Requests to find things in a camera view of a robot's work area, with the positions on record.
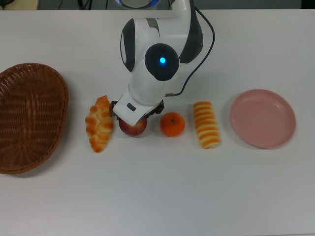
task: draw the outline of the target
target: croissant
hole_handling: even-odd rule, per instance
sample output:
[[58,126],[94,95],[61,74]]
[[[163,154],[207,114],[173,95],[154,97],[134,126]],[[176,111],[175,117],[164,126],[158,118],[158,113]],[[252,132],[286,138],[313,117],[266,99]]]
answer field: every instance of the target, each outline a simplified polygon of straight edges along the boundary
[[104,150],[114,127],[113,118],[109,115],[109,107],[110,102],[107,96],[99,97],[85,118],[86,133],[90,138],[93,151],[97,153]]
[[203,148],[214,148],[218,145],[219,129],[211,102],[196,102],[193,105],[193,117],[199,144]]

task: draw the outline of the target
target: white table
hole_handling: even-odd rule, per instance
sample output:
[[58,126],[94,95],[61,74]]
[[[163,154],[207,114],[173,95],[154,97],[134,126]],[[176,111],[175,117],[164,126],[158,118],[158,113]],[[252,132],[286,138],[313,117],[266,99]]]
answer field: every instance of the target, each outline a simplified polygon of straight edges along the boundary
[[[160,116],[139,138],[117,126],[94,154],[84,119],[97,97],[117,100],[130,73],[119,52],[132,17],[166,11],[36,11],[0,13],[0,71],[39,62],[69,88],[63,139],[51,158],[27,173],[0,175],[0,235],[255,236],[315,233],[315,11],[208,10],[216,31],[210,57],[165,112],[187,122],[179,138],[163,137]],[[180,90],[212,36],[181,68]],[[240,93],[269,89],[293,107],[297,130],[276,150],[251,147],[234,133],[229,109]],[[197,144],[191,105],[210,100],[222,143]]]

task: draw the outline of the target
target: brown woven basket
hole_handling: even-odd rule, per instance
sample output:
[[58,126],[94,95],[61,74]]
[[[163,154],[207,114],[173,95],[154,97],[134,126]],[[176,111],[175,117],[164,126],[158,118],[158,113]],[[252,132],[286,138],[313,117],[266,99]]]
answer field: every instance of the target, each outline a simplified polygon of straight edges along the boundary
[[53,68],[25,63],[0,73],[0,173],[46,161],[61,139],[67,107],[67,85]]

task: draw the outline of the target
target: black cable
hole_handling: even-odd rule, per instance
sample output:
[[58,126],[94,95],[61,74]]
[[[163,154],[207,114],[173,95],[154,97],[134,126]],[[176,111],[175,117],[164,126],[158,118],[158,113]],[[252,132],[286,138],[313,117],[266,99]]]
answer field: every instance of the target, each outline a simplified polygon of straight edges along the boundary
[[91,8],[92,8],[92,3],[93,3],[93,0],[90,0],[89,10],[91,10]]
[[88,3],[90,2],[90,0],[87,0],[87,2],[84,4],[82,10],[85,10],[85,8],[87,7]]
[[176,93],[174,95],[172,94],[167,94],[168,96],[179,96],[183,93],[185,87],[186,87],[186,84],[188,83],[188,80],[191,78],[191,76],[196,72],[197,69],[199,69],[199,67],[202,65],[202,63],[207,59],[208,55],[211,53],[211,50],[213,48],[213,45],[215,43],[215,39],[216,39],[216,35],[215,35],[215,30],[213,29],[211,23],[208,21],[208,19],[199,11],[199,9],[197,7],[195,7],[196,11],[199,13],[199,15],[207,22],[207,24],[209,25],[211,31],[212,31],[212,35],[213,35],[213,39],[212,39],[212,44],[211,44],[211,47],[209,49],[209,51],[207,52],[206,56],[204,57],[204,59],[201,61],[201,63],[191,72],[191,74],[187,77],[185,83],[184,83],[184,86],[182,88],[182,90],[179,92],[179,93]]
[[60,10],[60,7],[61,7],[62,4],[63,4],[63,0],[61,0],[61,2],[60,2],[58,10]]

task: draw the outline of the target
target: apple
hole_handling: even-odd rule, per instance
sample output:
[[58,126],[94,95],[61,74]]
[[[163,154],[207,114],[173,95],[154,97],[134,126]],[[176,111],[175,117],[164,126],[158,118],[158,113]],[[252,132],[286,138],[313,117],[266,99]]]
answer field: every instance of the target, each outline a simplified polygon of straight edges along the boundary
[[143,131],[146,129],[147,118],[141,118],[135,126],[131,126],[124,122],[122,119],[119,119],[119,127],[125,134],[128,134],[130,136],[137,136],[139,134],[142,134]]

